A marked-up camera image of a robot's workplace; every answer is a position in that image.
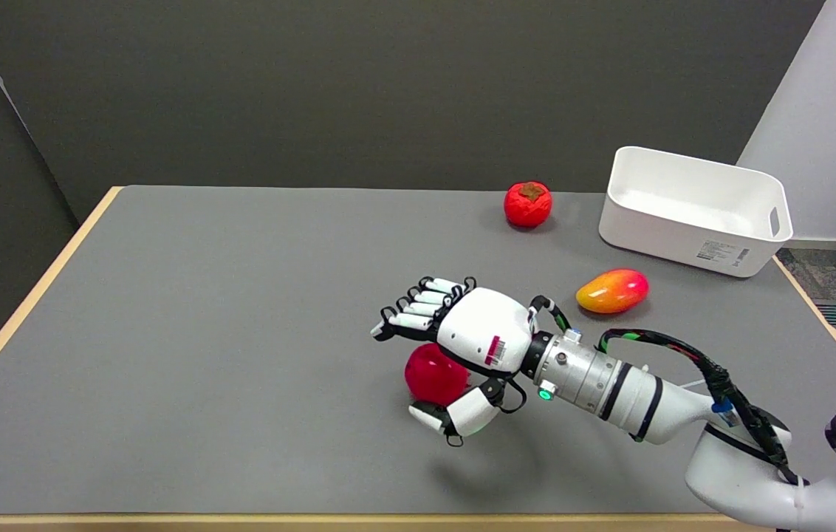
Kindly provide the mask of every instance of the white plastic bin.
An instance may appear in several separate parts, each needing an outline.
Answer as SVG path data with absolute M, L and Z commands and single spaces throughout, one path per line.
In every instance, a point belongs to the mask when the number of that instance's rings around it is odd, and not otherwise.
M 618 149 L 601 211 L 605 242 L 749 277 L 792 238 L 776 178 L 656 149 Z

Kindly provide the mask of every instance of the bin label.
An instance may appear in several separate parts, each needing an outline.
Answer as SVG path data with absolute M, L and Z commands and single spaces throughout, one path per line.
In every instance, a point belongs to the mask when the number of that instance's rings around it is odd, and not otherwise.
M 750 249 L 735 245 L 726 245 L 723 242 L 716 240 L 708 240 L 701 246 L 701 251 L 697 252 L 697 259 L 704 259 L 706 262 L 714 264 L 721 264 L 722 266 L 732 266 L 739 268 L 746 255 L 749 255 Z

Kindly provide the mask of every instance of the black cable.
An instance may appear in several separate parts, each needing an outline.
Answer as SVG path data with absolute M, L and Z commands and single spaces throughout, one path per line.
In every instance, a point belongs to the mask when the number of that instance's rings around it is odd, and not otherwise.
M 533 297 L 533 300 L 530 301 L 530 312 L 536 314 L 543 309 L 549 311 L 552 319 L 563 332 L 572 329 L 572 326 L 569 324 L 569 318 L 566 317 L 566 314 L 563 314 L 562 310 L 559 310 L 555 301 L 546 296 Z
M 783 448 L 782 442 L 779 441 L 779 437 L 777 437 L 769 418 L 758 408 L 754 407 L 748 398 L 739 391 L 739 388 L 736 388 L 736 385 L 730 378 L 730 373 L 725 368 L 719 366 L 719 364 L 707 357 L 706 354 L 690 344 L 685 343 L 685 341 L 668 336 L 663 332 L 644 329 L 610 329 L 605 331 L 600 337 L 596 348 L 603 353 L 607 352 L 608 341 L 611 338 L 643 341 L 645 344 L 667 347 L 672 351 L 685 355 L 701 371 L 707 390 L 709 390 L 714 403 L 725 405 L 729 401 L 729 404 L 732 405 L 736 414 L 739 416 L 739 420 L 743 423 L 743 427 L 749 432 L 750 437 L 756 441 L 756 445 L 759 445 L 759 448 L 770 459 L 770 462 L 779 469 L 783 478 L 789 484 L 799 484 L 799 475 L 795 474 L 789 467 L 789 458 L 786 457 L 786 450 Z

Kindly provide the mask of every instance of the black wire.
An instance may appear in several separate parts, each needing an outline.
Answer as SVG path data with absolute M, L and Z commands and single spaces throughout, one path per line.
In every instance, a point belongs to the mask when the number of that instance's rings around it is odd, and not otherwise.
M 786 450 L 782 446 L 775 433 L 775 429 L 762 411 L 754 407 L 751 402 L 736 388 L 736 385 L 730 378 L 730 372 L 724 367 L 712 361 L 701 350 L 691 346 L 687 341 L 678 340 L 675 337 L 657 332 L 655 330 L 644 329 L 610 329 L 603 333 L 600 340 L 598 340 L 597 349 L 606 352 L 608 341 L 611 338 L 624 338 L 625 335 L 630 335 L 630 339 L 635 341 L 643 341 L 646 344 L 656 344 L 657 346 L 667 347 L 676 352 L 680 352 L 691 360 L 694 366 L 697 366 L 704 376 L 704 381 L 710 396 L 716 404 L 723 404 L 726 400 L 733 405 L 736 414 L 739 415 L 743 427 L 749 432 L 749 435 L 756 441 L 759 448 L 770 459 L 773 465 L 779 469 L 783 478 L 789 484 L 798 485 L 799 475 L 789 467 L 789 458 L 786 457 Z

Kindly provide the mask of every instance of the bin handle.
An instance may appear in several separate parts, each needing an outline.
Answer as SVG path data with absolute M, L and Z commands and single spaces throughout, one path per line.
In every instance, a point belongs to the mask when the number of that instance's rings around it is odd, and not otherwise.
M 779 231 L 782 230 L 782 225 L 779 223 L 779 209 L 777 208 L 770 210 L 770 230 L 772 230 L 772 236 L 778 235 Z

